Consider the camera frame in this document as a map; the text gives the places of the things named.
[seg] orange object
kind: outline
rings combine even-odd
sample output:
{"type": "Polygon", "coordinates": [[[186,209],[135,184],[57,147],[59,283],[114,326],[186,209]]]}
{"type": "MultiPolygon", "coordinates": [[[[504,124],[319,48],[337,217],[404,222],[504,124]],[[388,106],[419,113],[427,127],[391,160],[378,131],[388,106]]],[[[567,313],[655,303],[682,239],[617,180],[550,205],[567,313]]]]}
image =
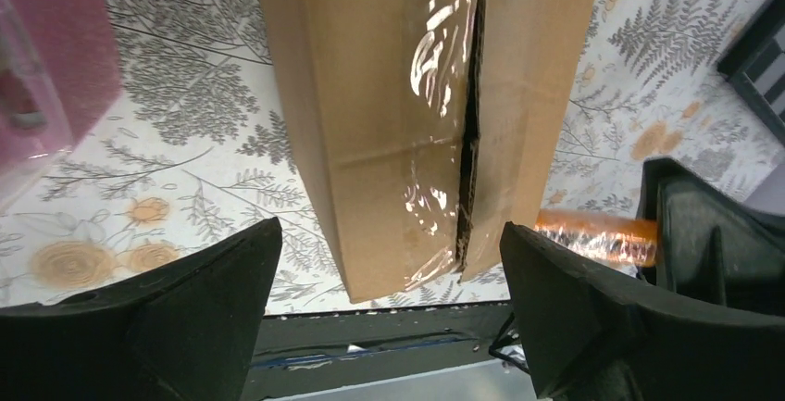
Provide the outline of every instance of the orange object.
{"type": "Polygon", "coordinates": [[[534,230],[589,259],[638,267],[656,263],[657,223],[652,220],[544,208],[534,230]]]}

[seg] floral tablecloth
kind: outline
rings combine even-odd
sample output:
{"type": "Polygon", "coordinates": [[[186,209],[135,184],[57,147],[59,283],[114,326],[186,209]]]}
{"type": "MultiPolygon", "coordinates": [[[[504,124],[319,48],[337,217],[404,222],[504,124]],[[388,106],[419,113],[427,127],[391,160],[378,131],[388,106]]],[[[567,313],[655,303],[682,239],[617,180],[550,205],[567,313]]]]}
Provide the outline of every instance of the floral tablecloth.
{"type": "MultiPolygon", "coordinates": [[[[543,205],[630,215],[668,154],[744,198],[782,149],[714,73],[763,0],[596,0],[543,205]]],[[[297,174],[257,0],[106,0],[124,91],[0,215],[0,307],[55,303],[278,217],[276,314],[508,297],[497,267],[352,305],[297,174]]]]}

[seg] clear plastic lid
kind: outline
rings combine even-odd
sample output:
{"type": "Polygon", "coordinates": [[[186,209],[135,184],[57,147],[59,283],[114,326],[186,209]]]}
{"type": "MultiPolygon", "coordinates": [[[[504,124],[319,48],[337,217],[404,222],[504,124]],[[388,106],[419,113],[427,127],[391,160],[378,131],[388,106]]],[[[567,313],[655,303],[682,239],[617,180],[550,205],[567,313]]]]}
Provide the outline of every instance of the clear plastic lid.
{"type": "Polygon", "coordinates": [[[73,146],[41,59],[8,0],[0,0],[0,211],[73,146]]]}

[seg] cardboard box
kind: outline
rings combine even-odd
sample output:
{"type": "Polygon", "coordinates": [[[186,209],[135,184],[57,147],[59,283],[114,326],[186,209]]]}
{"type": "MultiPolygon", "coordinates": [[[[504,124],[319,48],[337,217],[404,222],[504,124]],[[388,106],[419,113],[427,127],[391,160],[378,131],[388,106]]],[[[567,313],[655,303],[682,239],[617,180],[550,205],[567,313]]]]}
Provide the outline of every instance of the cardboard box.
{"type": "Polygon", "coordinates": [[[533,224],[593,0],[261,0],[293,154],[353,302],[533,224]]]}

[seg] pink object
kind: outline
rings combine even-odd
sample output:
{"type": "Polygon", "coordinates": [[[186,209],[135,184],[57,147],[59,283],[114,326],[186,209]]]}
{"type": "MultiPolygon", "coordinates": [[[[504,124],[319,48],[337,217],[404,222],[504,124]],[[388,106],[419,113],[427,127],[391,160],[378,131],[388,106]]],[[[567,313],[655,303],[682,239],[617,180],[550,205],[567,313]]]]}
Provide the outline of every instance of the pink object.
{"type": "Polygon", "coordinates": [[[104,0],[0,0],[0,211],[117,99],[104,0]]]}

